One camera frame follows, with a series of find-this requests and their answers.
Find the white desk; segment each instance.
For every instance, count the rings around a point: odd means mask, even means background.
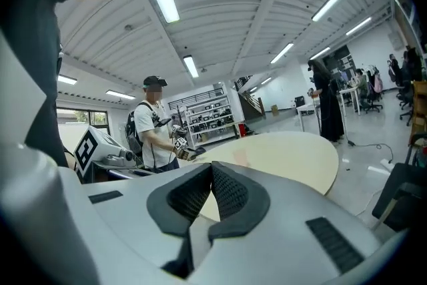
[[[263,133],[233,140],[200,155],[193,163],[214,160],[289,178],[322,195],[332,187],[338,172],[335,147],[325,138],[307,132]],[[200,213],[212,220],[220,220],[212,193]]]
[[[347,94],[347,93],[351,93],[352,95],[352,99],[353,99],[353,103],[354,103],[354,97],[356,98],[356,103],[358,106],[358,115],[360,115],[360,104],[359,104],[359,97],[358,97],[358,88],[357,87],[353,87],[353,88],[349,88],[349,89],[343,89],[340,90],[340,96],[341,96],[341,104],[342,104],[342,110],[344,112],[344,116],[347,116],[346,113],[346,106],[344,105],[344,98],[342,97],[343,94]]]
[[[296,111],[298,112],[298,119],[300,120],[301,131],[304,132],[304,121],[302,119],[302,112],[304,112],[304,111],[316,111],[316,109],[318,108],[319,105],[320,105],[320,99],[319,99],[319,97],[316,97],[314,99],[314,104],[306,103],[305,105],[302,105],[302,106],[296,108]]]

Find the man in white t-shirt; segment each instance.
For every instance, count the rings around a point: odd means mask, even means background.
[[[145,100],[136,107],[134,112],[135,130],[139,140],[143,142],[142,158],[148,168],[170,171],[179,168],[176,148],[172,144],[172,131],[169,125],[154,127],[153,116],[159,120],[166,118],[160,104],[162,87],[167,83],[157,76],[149,76],[143,82]]]

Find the ceiling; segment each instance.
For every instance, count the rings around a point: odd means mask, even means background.
[[[66,56],[61,96],[117,102],[109,89],[140,98],[142,81],[160,75],[165,96],[191,88],[271,73],[291,58],[308,59],[337,45],[369,15],[390,16],[390,0],[341,0],[320,21],[312,16],[327,0],[175,0],[180,20],[166,23],[155,0],[70,0],[57,6]],[[288,43],[292,49],[270,61]],[[193,55],[192,79],[181,58]],[[123,104],[132,101],[123,99]]]

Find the black grip strip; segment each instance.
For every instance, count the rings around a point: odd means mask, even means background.
[[[112,200],[120,196],[123,196],[123,194],[121,192],[118,192],[117,190],[114,190],[112,192],[104,192],[102,194],[89,196],[89,200],[90,202],[92,202],[92,204],[96,204],[96,203]]]
[[[363,256],[326,218],[315,218],[307,221],[306,225],[341,273],[350,271],[364,260]]]
[[[210,242],[217,238],[244,236],[264,218],[270,196],[261,184],[219,162],[211,164],[212,193],[218,203],[221,222],[208,231]]]
[[[186,237],[210,194],[210,164],[158,187],[147,199],[147,210],[159,229],[166,234]]]

